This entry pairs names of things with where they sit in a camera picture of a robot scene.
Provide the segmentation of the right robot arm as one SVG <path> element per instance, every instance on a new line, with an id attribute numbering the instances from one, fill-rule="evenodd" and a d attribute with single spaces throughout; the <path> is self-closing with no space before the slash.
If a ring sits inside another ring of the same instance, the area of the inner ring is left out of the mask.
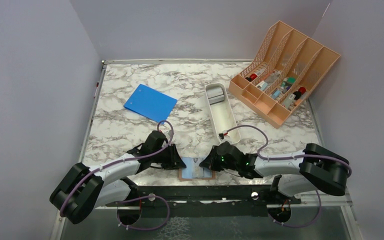
<path id="1" fill-rule="evenodd" d="M 347 179 L 352 174 L 350 162 L 316 144 L 304 149 L 278 155 L 243 153 L 236 146 L 224 142 L 213 146 L 200 167 L 221 172 L 237 171 L 246 179 L 277 176 L 268 190 L 269 199 L 280 204 L 288 197 L 309 191 L 321 191 L 331 196 L 344 196 Z"/>

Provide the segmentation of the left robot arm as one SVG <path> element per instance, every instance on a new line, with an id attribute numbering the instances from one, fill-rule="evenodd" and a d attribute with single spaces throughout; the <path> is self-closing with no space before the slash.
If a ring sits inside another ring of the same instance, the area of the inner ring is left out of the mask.
<path id="1" fill-rule="evenodd" d="M 128 176 L 133 176 L 159 164 L 164 170 L 185 169 L 176 145 L 158 130 L 152 131 L 145 142 L 128 150 L 108 163 L 88 167 L 74 164 L 49 197 L 63 217 L 78 224 L 97 207 L 121 201 L 132 205 L 137 191 Z"/>

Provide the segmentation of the tan leather card holder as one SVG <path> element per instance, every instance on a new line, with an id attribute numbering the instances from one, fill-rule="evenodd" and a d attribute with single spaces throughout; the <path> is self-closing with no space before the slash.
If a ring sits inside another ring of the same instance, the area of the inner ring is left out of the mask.
<path id="1" fill-rule="evenodd" d="M 205 157 L 181 157 L 185 163 L 186 168 L 178 171 L 178 179 L 180 181 L 200 181 L 200 180 L 213 180 L 216 178 L 216 173 L 207 168 L 200 166 Z"/>

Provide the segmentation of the white VIP diamond card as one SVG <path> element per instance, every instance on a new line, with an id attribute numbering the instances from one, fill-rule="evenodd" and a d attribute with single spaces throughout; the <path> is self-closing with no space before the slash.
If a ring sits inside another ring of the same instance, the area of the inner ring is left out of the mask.
<path id="1" fill-rule="evenodd" d="M 200 167 L 199 164 L 203 161 L 204 159 L 202 157 L 198 158 L 193 158 L 192 160 L 192 177 L 196 179 L 203 179 L 203 178 L 209 178 L 212 176 L 211 171 L 209 171 L 206 168 Z"/>

